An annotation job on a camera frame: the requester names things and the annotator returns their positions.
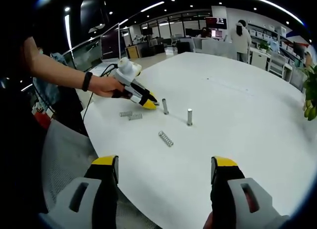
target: metal cylinder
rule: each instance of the metal cylinder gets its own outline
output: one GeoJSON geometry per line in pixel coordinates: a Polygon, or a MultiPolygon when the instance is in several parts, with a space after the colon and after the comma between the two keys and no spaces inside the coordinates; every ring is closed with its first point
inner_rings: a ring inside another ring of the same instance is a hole
{"type": "Polygon", "coordinates": [[[188,126],[192,126],[193,125],[193,110],[192,109],[188,109],[187,110],[187,125],[188,126]]]}
{"type": "Polygon", "coordinates": [[[162,99],[164,114],[168,114],[166,99],[162,99]]]}

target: potted plant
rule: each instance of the potted plant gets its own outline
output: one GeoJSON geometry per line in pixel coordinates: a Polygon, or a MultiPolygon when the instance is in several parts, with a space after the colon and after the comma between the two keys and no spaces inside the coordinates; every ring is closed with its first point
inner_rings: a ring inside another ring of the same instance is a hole
{"type": "Polygon", "coordinates": [[[306,89],[304,116],[308,121],[311,121],[317,116],[317,66],[309,66],[303,68],[302,71],[307,76],[303,85],[306,89]]]}
{"type": "Polygon", "coordinates": [[[266,52],[268,49],[269,49],[269,45],[267,43],[267,41],[264,41],[262,40],[259,44],[259,49],[262,51],[262,52],[266,52]]]}

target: metal spring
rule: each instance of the metal spring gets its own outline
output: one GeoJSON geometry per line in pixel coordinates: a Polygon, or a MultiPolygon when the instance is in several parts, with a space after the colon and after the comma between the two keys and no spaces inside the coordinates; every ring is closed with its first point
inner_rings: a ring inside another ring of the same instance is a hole
{"type": "Polygon", "coordinates": [[[130,116],[132,115],[132,111],[120,112],[120,117],[130,116]]]}
{"type": "Polygon", "coordinates": [[[160,131],[158,135],[169,147],[174,145],[173,141],[163,131],[160,131]]]}
{"type": "Polygon", "coordinates": [[[129,120],[142,119],[142,114],[133,114],[128,116],[129,120]]]}

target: white desk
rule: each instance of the white desk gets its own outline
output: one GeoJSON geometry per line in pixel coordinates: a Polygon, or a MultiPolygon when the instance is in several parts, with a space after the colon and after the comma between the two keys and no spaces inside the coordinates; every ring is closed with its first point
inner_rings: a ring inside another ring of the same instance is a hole
{"type": "Polygon", "coordinates": [[[203,227],[211,212],[214,155],[235,160],[272,195],[279,213],[297,209],[315,176],[316,158],[295,87],[246,63],[187,52],[137,79],[160,102],[166,98],[169,115],[162,105],[146,110],[126,99],[101,98],[90,105],[85,126],[99,156],[119,155],[118,186],[153,222],[163,229],[203,227]],[[143,119],[119,116],[129,110],[143,119]]]}
{"type": "MultiPolygon", "coordinates": [[[[261,55],[264,55],[266,56],[267,58],[271,58],[271,55],[266,53],[266,52],[262,52],[261,50],[257,49],[257,48],[254,48],[254,47],[250,47],[250,52],[256,52],[256,53],[259,53],[261,55]]],[[[286,63],[285,64],[285,68],[292,71],[293,70],[293,67],[289,64],[289,63],[286,63]]]]}

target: black wristband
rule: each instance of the black wristband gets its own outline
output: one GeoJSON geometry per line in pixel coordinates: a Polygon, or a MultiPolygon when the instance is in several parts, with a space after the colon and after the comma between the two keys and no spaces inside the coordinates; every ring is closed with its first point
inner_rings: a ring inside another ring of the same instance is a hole
{"type": "Polygon", "coordinates": [[[84,82],[83,82],[83,87],[81,88],[85,92],[88,90],[89,82],[90,82],[90,79],[91,79],[92,75],[93,75],[93,73],[86,72],[85,79],[84,79],[84,82]]]}

